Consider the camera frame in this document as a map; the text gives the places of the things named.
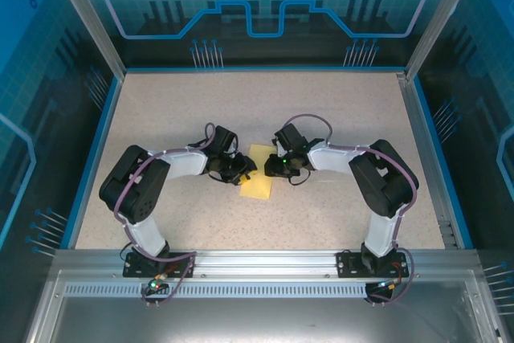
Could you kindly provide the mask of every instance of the enclosure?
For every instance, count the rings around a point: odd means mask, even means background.
[[[0,341],[511,340],[514,0],[0,5]],[[154,217],[198,255],[146,309],[99,198],[124,150],[181,148],[212,121],[249,154],[300,113],[326,118],[333,144],[386,139],[418,178],[402,301],[372,306],[383,278],[339,277],[370,210],[354,178],[317,170],[274,178],[266,200],[167,181]]]

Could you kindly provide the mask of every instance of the aluminum frame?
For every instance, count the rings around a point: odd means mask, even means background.
[[[440,225],[445,222],[450,223],[452,233],[443,235],[443,238],[453,237],[457,247],[464,249],[466,242],[459,228],[455,208],[451,202],[447,183],[443,176],[443,169],[438,161],[434,142],[430,136],[430,130],[426,122],[427,117],[423,114],[418,91],[414,86],[414,81],[409,81],[404,74],[398,74],[398,83],[402,90],[407,115],[409,116],[410,126],[414,134],[414,140],[418,146],[419,158],[421,159],[423,171],[425,172],[426,183],[430,191],[430,196],[432,197],[435,214]]]
[[[90,0],[70,0],[114,76],[123,81],[126,69]]]
[[[338,279],[335,254],[338,251],[199,251],[193,278],[187,283],[309,283],[316,287],[326,283],[366,283],[369,279]],[[415,250],[416,283],[464,283],[469,305],[475,315],[484,342],[497,341],[495,315],[488,308],[492,301],[479,256],[475,250]],[[47,284],[37,308],[27,342],[51,340],[58,320],[67,284],[145,283],[147,280],[125,279],[118,251],[57,251]],[[108,293],[94,297],[113,298]]]
[[[414,80],[435,41],[446,26],[459,0],[441,0],[406,66],[406,78]]]

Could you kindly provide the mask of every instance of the blue trim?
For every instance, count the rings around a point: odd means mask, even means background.
[[[64,230],[63,239],[61,241],[61,248],[68,249],[75,246],[77,232],[80,227],[81,218],[84,216],[86,205],[88,203],[89,195],[95,181],[96,170],[100,164],[100,157],[104,151],[105,142],[109,128],[111,127],[112,117],[118,102],[121,91],[121,82],[116,77],[111,82],[111,87],[105,101],[104,110],[100,116],[98,126],[96,128],[95,137],[89,150],[86,166],[80,179],[79,189],[75,195],[75,201],[71,207],[70,218],[67,221],[66,229]]]
[[[428,130],[430,132],[430,136],[432,137],[432,142],[434,143],[435,154],[441,165],[441,170],[443,172],[444,182],[447,186],[448,195],[450,196],[451,205],[453,206],[453,211],[455,212],[455,219],[457,220],[458,231],[462,237],[464,247],[466,249],[473,248],[473,242],[471,241],[471,236],[469,235],[469,230],[467,229],[466,220],[464,219],[463,210],[460,206],[459,199],[457,197],[457,192],[455,191],[455,186],[453,185],[453,181],[451,180],[450,170],[448,169],[447,160],[443,154],[443,148],[441,147],[441,143],[437,137],[437,132],[435,130],[434,121],[432,120],[432,115],[430,114],[430,109],[428,108],[428,103],[426,102],[425,94],[423,93],[421,83],[419,82],[418,76],[414,78],[414,85],[416,87],[416,92],[418,93],[419,102],[421,104],[421,108],[423,110],[423,114],[425,115],[426,124],[428,126]]]
[[[6,241],[7,235],[9,234],[10,226],[14,221],[15,215],[18,213],[18,208],[20,203],[22,202],[23,195],[25,194],[25,190],[29,185],[29,181],[31,180],[32,174],[34,173],[36,158],[35,158],[35,149],[34,142],[32,141],[32,137],[24,130],[21,126],[17,126],[14,124],[12,120],[4,116],[0,113],[0,122],[5,124],[9,129],[11,129],[18,137],[25,141],[27,144],[27,150],[29,152],[29,157],[31,159],[31,163],[25,172],[25,177],[23,177],[22,183],[18,189],[18,193],[16,194],[16,198],[13,201],[13,205],[10,207],[9,214],[7,215],[6,221],[3,224],[2,231],[0,232],[0,250],[3,247],[4,242]]]
[[[280,66],[280,67],[127,67],[130,72],[239,72],[239,71],[355,71],[355,72],[405,72],[404,67],[346,67],[346,66]]]

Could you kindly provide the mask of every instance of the blue printed backdrop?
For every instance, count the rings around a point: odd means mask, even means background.
[[[351,55],[360,49],[368,54],[369,60],[357,61],[356,66],[403,65],[439,4],[439,0],[92,2],[129,66],[193,66],[195,56],[200,59],[195,39],[221,43],[226,64],[342,65],[349,47]],[[372,63],[371,54],[379,48]]]
[[[67,221],[112,73],[69,0],[0,0],[0,14],[0,341],[14,342],[62,234],[36,210]]]
[[[511,262],[513,1],[461,0],[420,72],[473,243]]]

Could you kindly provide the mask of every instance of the side panel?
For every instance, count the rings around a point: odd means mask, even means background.
[[[18,342],[59,247],[112,73],[68,0],[0,0],[0,12],[0,341]]]

